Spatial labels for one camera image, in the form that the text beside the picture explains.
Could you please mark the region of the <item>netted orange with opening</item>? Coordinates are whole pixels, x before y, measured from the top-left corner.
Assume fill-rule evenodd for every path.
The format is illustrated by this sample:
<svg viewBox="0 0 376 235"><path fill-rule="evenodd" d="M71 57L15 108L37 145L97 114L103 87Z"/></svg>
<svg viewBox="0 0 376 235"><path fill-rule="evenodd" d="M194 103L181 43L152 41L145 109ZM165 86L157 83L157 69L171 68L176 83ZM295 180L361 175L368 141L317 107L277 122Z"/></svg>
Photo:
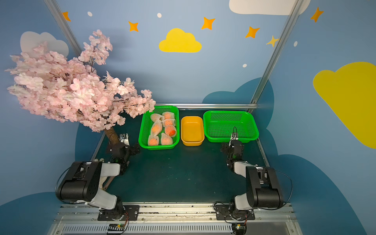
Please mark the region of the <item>netted orange with opening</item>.
<svg viewBox="0 0 376 235"><path fill-rule="evenodd" d="M175 137L177 134L177 129L174 125L166 125L164 127L164 132L170 136L170 137Z"/></svg>

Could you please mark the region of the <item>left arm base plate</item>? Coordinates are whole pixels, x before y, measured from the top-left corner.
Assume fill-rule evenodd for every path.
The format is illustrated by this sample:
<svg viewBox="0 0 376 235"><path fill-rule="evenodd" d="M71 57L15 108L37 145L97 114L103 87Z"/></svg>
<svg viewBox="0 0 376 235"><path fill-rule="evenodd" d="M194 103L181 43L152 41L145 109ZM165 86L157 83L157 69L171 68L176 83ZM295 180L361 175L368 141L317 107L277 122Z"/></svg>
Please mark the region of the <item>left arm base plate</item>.
<svg viewBox="0 0 376 235"><path fill-rule="evenodd" d="M123 205L112 210L100 210L98 221L136 221L139 214L139 205Z"/></svg>

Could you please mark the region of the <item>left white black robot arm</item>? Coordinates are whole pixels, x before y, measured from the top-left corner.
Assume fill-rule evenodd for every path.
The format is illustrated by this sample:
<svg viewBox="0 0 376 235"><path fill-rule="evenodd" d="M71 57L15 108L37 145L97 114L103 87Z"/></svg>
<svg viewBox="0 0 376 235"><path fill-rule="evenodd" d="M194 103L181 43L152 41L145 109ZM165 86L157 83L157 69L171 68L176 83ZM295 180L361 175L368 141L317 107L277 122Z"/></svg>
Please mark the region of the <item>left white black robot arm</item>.
<svg viewBox="0 0 376 235"><path fill-rule="evenodd" d="M136 221L139 206L126 206L120 196L106 191L103 183L125 173L130 156L140 152L140 145L117 143L111 147L113 162L73 162L55 185L55 195L63 203L86 203L99 208L98 221Z"/></svg>

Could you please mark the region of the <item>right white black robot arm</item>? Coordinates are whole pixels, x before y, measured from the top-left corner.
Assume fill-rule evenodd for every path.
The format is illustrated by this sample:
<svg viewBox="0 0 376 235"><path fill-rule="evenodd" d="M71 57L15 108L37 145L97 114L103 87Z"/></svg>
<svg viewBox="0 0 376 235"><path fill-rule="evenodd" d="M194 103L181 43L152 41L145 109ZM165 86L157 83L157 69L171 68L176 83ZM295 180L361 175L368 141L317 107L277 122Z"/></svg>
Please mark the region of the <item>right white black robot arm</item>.
<svg viewBox="0 0 376 235"><path fill-rule="evenodd" d="M243 151L243 143L237 139L221 144L227 167L246 182L246 193L234 196L229 203L228 217L237 221L253 218L255 208L277 210L285 205L276 170L243 160Z"/></svg>

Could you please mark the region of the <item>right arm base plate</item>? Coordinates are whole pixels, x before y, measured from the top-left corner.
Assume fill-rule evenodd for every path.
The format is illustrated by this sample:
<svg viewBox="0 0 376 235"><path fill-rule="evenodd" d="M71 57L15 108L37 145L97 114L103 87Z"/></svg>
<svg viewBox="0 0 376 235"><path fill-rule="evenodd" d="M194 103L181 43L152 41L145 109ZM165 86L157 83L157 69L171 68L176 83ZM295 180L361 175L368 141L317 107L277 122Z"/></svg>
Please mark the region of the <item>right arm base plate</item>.
<svg viewBox="0 0 376 235"><path fill-rule="evenodd" d="M255 214L250 210L236 210L227 204L214 204L213 209L215 211L217 220L255 220Z"/></svg>

